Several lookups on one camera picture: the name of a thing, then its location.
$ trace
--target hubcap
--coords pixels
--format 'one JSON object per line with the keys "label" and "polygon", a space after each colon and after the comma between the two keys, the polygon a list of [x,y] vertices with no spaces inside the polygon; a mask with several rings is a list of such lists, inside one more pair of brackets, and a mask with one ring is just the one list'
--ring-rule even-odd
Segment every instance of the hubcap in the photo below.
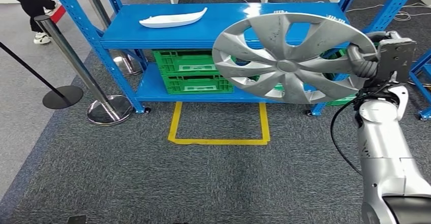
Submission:
{"label": "hubcap", "polygon": [[292,73],[298,69],[298,66],[295,65],[295,63],[288,61],[288,60],[281,60],[281,61],[277,62],[277,67],[282,72],[286,72],[286,73]]}
{"label": "hubcap", "polygon": [[[286,42],[293,23],[310,23],[307,36],[297,46]],[[249,28],[262,49],[245,43],[244,32]],[[365,34],[345,23],[312,14],[276,13],[244,19],[225,29],[214,43],[212,56],[220,73],[240,89],[271,100],[315,104],[347,97],[363,86],[364,79],[352,74],[346,55],[332,60],[320,56],[343,43],[359,46],[365,57],[377,53]],[[240,66],[231,56],[249,63]],[[351,76],[331,81],[324,73]],[[280,84],[283,89],[274,88]],[[304,84],[316,91],[305,91]]]}

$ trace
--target stanchion base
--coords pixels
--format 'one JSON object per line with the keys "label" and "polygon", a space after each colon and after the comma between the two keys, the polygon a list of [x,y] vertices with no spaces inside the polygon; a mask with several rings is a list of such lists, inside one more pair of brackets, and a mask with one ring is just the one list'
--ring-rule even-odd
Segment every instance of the stanchion base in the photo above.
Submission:
{"label": "stanchion base", "polygon": [[132,115],[133,107],[126,97],[122,95],[108,95],[106,97],[114,111],[108,112],[99,101],[94,101],[87,110],[87,118],[91,123],[100,126],[112,126],[122,123]]}
{"label": "stanchion base", "polygon": [[125,55],[125,57],[120,55],[115,57],[113,60],[125,77],[142,73],[142,67],[140,66],[139,62],[129,55]]}
{"label": "stanchion base", "polygon": [[42,104],[46,108],[54,110],[67,108],[78,103],[84,95],[80,87],[71,85],[59,87],[57,90],[64,95],[64,97],[60,97],[54,91],[49,91],[42,100]]}

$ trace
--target black cable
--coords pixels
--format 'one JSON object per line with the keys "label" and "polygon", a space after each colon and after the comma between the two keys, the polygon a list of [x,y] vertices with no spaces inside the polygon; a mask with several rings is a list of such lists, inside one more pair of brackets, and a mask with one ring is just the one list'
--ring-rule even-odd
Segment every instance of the black cable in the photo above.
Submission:
{"label": "black cable", "polygon": [[349,160],[349,159],[347,159],[347,157],[346,157],[346,155],[344,155],[344,153],[341,151],[341,149],[340,149],[340,147],[338,146],[338,144],[337,144],[337,142],[336,142],[336,140],[335,140],[335,137],[334,137],[334,125],[335,125],[335,121],[336,121],[336,119],[337,119],[337,117],[338,117],[338,115],[344,110],[344,109],[346,109],[349,105],[351,105],[352,103],[354,103],[354,102],[356,102],[356,101],[359,101],[359,100],[364,100],[364,99],[366,99],[366,98],[368,98],[368,97],[370,97],[370,96],[373,96],[373,95],[375,95],[375,94],[377,94],[377,93],[379,93],[379,92],[381,92],[387,85],[389,84],[389,81],[388,82],[386,82],[384,85],[382,85],[382,87],[381,88],[379,88],[377,91],[375,91],[375,92],[373,92],[373,93],[370,93],[370,94],[366,94],[366,95],[363,95],[363,96],[360,96],[360,97],[356,97],[356,98],[354,98],[353,100],[351,100],[351,101],[349,101],[349,102],[347,102],[345,105],[343,105],[335,114],[334,114],[334,117],[332,117],[332,121],[331,121],[331,128],[330,128],[330,132],[331,132],[331,139],[332,139],[332,142],[334,143],[334,146],[335,146],[335,148],[337,149],[337,151],[338,151],[338,153],[340,153],[340,155],[341,155],[341,157],[347,162],[347,164],[349,164],[349,166],[350,167],[352,167],[353,168],[353,170],[355,170],[355,172],[357,172],[359,175],[361,175],[362,176],[362,173],[361,173],[361,171],[359,170],[359,169],[357,169],[356,168],[356,166],[355,165],[353,165],[353,163]]}

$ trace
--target yellow tape square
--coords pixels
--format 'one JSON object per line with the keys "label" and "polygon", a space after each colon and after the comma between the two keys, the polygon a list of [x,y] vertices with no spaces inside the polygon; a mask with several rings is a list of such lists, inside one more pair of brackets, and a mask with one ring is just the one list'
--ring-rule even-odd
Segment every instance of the yellow tape square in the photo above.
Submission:
{"label": "yellow tape square", "polygon": [[206,145],[267,145],[270,141],[268,114],[266,104],[259,103],[260,127],[262,129],[262,139],[177,139],[179,117],[181,115],[182,102],[175,104],[172,115],[171,128],[169,130],[168,140],[175,144],[206,144]]}

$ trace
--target person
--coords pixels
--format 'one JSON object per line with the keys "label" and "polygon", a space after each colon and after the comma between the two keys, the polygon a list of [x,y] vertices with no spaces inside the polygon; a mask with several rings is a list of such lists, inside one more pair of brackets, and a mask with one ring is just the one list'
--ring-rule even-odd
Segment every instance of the person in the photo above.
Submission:
{"label": "person", "polygon": [[50,14],[58,6],[53,0],[17,0],[21,3],[24,12],[30,16],[30,27],[36,32],[33,42],[35,44],[47,44],[51,42],[49,36],[43,32],[34,18],[39,15]]}

